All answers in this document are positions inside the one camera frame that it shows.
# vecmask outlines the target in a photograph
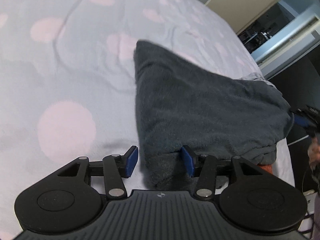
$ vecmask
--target gray towel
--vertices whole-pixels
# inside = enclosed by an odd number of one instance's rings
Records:
[[[255,164],[276,160],[276,143],[293,117],[281,93],[263,81],[207,72],[147,41],[135,51],[140,152],[159,190],[189,189],[182,145],[221,160],[241,155]]]

